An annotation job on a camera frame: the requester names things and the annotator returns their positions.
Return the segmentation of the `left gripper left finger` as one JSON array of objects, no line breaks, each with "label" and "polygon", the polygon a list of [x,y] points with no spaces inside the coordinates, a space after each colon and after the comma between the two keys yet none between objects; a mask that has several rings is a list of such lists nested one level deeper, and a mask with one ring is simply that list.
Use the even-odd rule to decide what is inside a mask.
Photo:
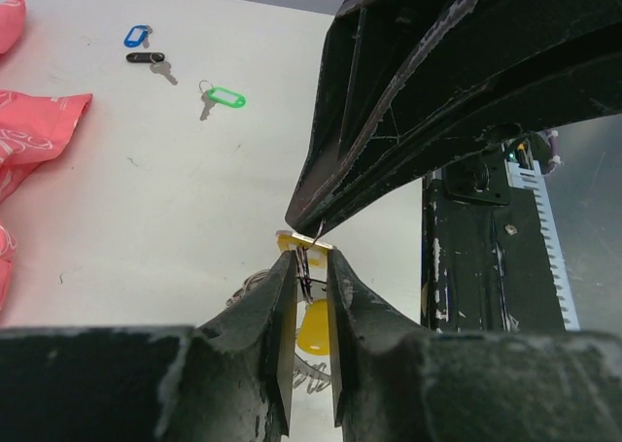
[{"label": "left gripper left finger", "polygon": [[278,441],[290,432],[296,268],[201,326],[1,333],[5,441]]}]

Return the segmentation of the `large keyring with yellow handle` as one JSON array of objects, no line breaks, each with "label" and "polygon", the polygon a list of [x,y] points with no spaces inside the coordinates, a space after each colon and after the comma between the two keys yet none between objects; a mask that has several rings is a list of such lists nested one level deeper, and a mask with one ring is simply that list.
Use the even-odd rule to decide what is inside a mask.
[{"label": "large keyring with yellow handle", "polygon": [[305,386],[308,394],[327,390],[331,384],[329,355],[320,357],[303,352],[296,344],[297,330],[300,326],[306,304],[318,299],[327,300],[327,268],[310,267],[307,252],[302,248],[291,251],[296,254],[296,322],[293,354],[293,387]]}]

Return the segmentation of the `key with green tag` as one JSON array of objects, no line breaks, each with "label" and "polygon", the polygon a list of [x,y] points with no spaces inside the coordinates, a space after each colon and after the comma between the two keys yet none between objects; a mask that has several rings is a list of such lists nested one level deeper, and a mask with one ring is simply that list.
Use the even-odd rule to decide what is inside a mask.
[{"label": "key with green tag", "polygon": [[198,83],[198,89],[202,102],[202,110],[199,117],[201,121],[208,119],[212,109],[216,105],[223,105],[232,109],[240,109],[247,103],[246,98],[242,94],[221,86],[214,86],[207,80],[201,80]]}]

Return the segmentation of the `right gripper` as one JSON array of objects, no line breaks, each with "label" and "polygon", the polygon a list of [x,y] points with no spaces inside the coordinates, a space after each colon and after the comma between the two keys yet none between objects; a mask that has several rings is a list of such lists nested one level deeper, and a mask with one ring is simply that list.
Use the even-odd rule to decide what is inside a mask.
[{"label": "right gripper", "polygon": [[310,163],[442,164],[469,153],[503,97],[597,53],[621,0],[344,0],[328,30]]}]

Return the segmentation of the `key with yellow tag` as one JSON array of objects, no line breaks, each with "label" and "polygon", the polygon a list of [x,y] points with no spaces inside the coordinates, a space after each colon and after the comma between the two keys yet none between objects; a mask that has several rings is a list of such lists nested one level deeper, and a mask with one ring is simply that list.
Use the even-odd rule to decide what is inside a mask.
[{"label": "key with yellow tag", "polygon": [[318,299],[305,305],[296,335],[297,346],[313,356],[329,355],[328,302]]},{"label": "key with yellow tag", "polygon": [[307,261],[310,267],[326,268],[328,265],[328,252],[335,249],[335,246],[322,241],[315,241],[313,238],[299,234],[292,230],[277,230],[277,247],[281,252],[295,251],[302,248],[307,252]]}]

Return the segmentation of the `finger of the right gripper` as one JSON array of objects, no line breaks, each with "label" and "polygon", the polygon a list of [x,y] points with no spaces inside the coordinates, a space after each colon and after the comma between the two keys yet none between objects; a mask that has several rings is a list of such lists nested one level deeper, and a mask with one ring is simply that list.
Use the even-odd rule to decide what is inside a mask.
[{"label": "finger of the right gripper", "polygon": [[476,100],[419,113],[412,99],[373,112],[352,147],[339,154],[329,135],[307,155],[285,221],[305,234],[327,233],[385,194],[486,146],[484,127],[462,131],[481,112]]}]

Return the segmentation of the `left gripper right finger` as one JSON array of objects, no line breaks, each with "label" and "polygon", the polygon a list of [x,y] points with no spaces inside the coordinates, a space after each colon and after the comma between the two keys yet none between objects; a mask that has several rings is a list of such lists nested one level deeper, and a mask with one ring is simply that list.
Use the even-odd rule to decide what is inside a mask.
[{"label": "left gripper right finger", "polygon": [[333,419],[347,441],[617,441],[621,342],[595,332],[441,333],[328,254]]}]

